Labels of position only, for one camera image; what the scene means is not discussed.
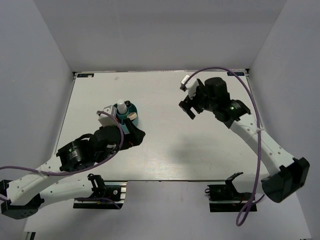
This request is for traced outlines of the small round cream jar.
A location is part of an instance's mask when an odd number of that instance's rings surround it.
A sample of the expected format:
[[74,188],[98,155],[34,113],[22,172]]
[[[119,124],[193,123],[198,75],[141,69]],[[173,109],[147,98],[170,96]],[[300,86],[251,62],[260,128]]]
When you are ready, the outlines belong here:
[[127,115],[127,118],[130,119],[131,121],[133,121],[137,117],[138,117],[138,115],[136,112],[131,112],[130,114]]

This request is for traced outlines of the white bottle black cap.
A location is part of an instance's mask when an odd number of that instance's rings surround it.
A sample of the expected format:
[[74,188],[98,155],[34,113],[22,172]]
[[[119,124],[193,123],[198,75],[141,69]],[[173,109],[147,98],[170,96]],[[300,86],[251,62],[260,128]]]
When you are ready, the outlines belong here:
[[132,105],[132,103],[129,100],[125,101],[125,104],[127,107],[130,107]]

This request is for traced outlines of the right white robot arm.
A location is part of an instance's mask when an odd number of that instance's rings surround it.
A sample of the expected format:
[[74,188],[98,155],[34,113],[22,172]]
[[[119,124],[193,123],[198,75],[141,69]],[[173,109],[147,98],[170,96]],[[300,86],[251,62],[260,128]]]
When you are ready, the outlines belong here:
[[218,121],[261,155],[261,162],[268,171],[268,176],[261,180],[261,190],[270,200],[280,203],[304,186],[310,163],[304,157],[294,157],[258,127],[251,110],[241,100],[231,99],[222,78],[212,77],[201,82],[186,75],[181,88],[187,96],[179,106],[191,119],[203,111],[213,113]]

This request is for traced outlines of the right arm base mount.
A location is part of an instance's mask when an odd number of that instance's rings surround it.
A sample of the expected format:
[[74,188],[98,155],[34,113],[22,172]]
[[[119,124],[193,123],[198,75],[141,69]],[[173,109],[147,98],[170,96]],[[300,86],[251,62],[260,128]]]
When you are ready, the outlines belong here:
[[236,213],[248,202],[255,182],[254,174],[235,172],[222,180],[211,181],[204,190],[211,213]]

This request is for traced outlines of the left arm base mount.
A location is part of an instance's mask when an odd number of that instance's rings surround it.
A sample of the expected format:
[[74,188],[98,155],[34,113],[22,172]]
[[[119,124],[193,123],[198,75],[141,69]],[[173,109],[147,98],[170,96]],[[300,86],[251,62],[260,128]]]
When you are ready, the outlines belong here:
[[74,209],[88,210],[120,210],[125,202],[127,192],[126,181],[103,180],[100,175],[89,174],[91,182],[91,195],[76,198],[73,202]]

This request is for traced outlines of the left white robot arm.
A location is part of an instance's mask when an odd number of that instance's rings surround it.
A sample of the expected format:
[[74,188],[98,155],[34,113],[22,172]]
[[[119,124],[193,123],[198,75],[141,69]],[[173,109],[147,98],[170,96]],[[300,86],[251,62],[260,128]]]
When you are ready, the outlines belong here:
[[113,158],[119,151],[139,146],[146,133],[133,122],[124,120],[128,132],[119,123],[101,126],[61,147],[47,162],[17,180],[2,180],[0,205],[2,215],[15,220],[26,219],[40,209],[70,199],[93,209],[115,209],[123,206],[121,183],[108,183],[100,175],[67,183],[60,180],[92,170]]

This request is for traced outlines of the teal round organizer container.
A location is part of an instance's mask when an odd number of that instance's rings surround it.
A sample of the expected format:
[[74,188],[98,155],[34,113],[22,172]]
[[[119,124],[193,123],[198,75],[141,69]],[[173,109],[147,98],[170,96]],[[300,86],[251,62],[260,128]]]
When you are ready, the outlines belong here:
[[116,119],[120,123],[121,128],[124,132],[128,131],[124,123],[124,119],[128,117],[130,114],[135,114],[134,118],[132,118],[131,121],[136,127],[138,126],[138,123],[139,123],[139,115],[138,115],[138,110],[136,106],[130,101],[128,101],[128,104],[125,104],[125,106],[127,107],[127,112],[125,114],[120,114],[120,112],[116,110]]

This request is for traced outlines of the white round bottle in organizer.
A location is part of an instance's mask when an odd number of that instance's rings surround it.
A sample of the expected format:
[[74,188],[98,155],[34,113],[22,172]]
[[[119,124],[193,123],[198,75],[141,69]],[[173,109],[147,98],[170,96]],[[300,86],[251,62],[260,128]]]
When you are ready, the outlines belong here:
[[128,112],[128,107],[123,99],[117,101],[117,111],[119,115],[125,115]]

